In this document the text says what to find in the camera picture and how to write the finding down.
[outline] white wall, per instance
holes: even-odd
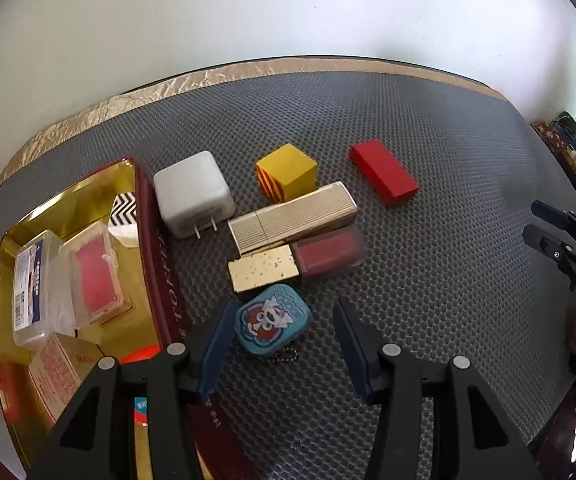
[[[0,0],[0,171],[37,130],[159,78],[257,57],[385,57],[576,115],[568,0]]]

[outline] yellow block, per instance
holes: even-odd
[[[318,164],[292,144],[257,162],[257,178],[261,189],[275,202],[288,202],[317,188]]]

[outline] silver bolt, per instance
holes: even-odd
[[[459,370],[465,370],[470,366],[470,359],[463,355],[457,355],[452,358],[452,364],[459,368]]]
[[[99,368],[101,368],[101,370],[109,370],[114,366],[115,362],[116,361],[114,360],[114,357],[110,356],[102,357],[101,359],[99,359],[98,366]]]
[[[401,354],[401,346],[395,345],[394,343],[386,343],[382,348],[381,351],[390,357],[397,357]]]
[[[185,352],[185,345],[183,343],[172,343],[165,349],[170,355],[181,355]]]

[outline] cartoon dog picture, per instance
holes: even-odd
[[[241,317],[247,330],[243,331],[247,339],[259,346],[267,346],[277,341],[283,329],[294,323],[294,318],[280,308],[276,296],[263,303],[254,303],[248,307]]]

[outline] gray textured mat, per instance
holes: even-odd
[[[386,210],[347,160],[350,144],[380,138],[421,191]],[[398,75],[306,73],[220,84],[125,113],[63,143],[0,188],[5,229],[64,187],[125,155],[150,175],[210,150],[238,213],[266,205],[254,161],[292,142],[320,163],[319,182],[343,181],[369,247],[361,267],[299,291],[313,311],[299,359],[271,364],[236,346],[219,391],[245,450],[269,479],[363,478],[377,410],[354,395],[332,329],[338,294],[418,356],[470,357],[526,440],[552,414],[566,370],[566,280],[523,245],[530,203],[576,212],[553,156],[508,102]],[[195,321],[229,290],[228,230],[175,245]],[[420,475],[430,464],[424,409]],[[0,415],[0,458],[14,465]]]

